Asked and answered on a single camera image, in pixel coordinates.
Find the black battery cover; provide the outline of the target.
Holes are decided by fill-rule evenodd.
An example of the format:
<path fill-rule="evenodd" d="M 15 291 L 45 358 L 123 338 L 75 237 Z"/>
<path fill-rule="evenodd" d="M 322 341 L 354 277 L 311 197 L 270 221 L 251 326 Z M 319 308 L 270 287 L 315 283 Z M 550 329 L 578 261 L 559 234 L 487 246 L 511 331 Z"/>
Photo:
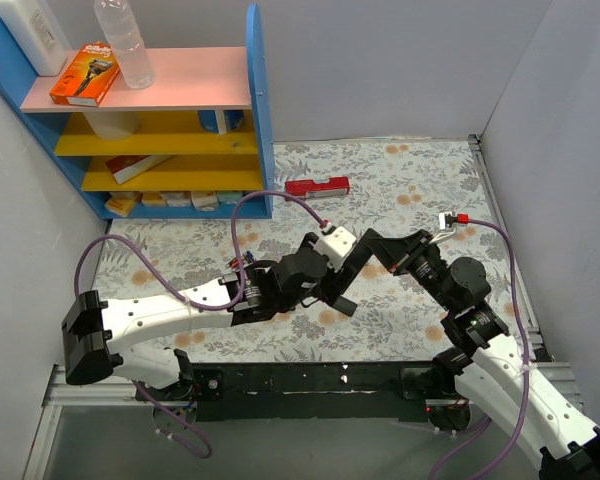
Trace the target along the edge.
<path fill-rule="evenodd" d="M 333 302 L 332 308 L 346 317 L 352 317 L 357 309 L 357 304 L 343 296 L 339 296 Z"/>

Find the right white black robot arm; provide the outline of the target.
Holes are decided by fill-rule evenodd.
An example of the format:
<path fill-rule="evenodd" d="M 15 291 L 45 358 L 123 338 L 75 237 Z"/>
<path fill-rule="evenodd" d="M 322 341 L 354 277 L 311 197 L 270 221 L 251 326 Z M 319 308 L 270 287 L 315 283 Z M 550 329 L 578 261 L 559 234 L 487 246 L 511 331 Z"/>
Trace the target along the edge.
<path fill-rule="evenodd" d="M 469 257 L 442 259 L 440 243 L 470 221 L 447 212 L 437 234 L 420 230 L 402 238 L 373 230 L 356 238 L 343 227 L 326 226 L 317 247 L 335 270 L 329 284 L 336 297 L 375 256 L 389 273 L 410 274 L 446 310 L 442 325 L 453 346 L 437 358 L 443 366 L 432 373 L 434 389 L 469 399 L 510 436 L 477 478 L 519 447 L 542 479 L 600 479 L 600 427 L 532 365 L 526 336 L 514 337 L 487 304 L 491 287 L 484 266 Z"/>

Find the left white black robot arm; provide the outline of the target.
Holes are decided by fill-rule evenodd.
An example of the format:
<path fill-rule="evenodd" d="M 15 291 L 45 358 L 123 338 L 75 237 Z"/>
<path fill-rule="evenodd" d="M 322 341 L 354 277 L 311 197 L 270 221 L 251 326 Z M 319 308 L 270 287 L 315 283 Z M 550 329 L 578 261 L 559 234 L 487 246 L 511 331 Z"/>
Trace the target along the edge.
<path fill-rule="evenodd" d="M 154 350 L 149 341 L 288 312 L 318 294 L 320 282 L 342 268 L 355 243 L 343 227 L 308 236 L 295 253 L 249 266 L 244 284 L 232 273 L 173 295 L 102 300 L 95 290 L 83 292 L 62 323 L 65 379 L 81 386 L 118 376 L 183 399 L 193 386 L 185 355 Z"/>

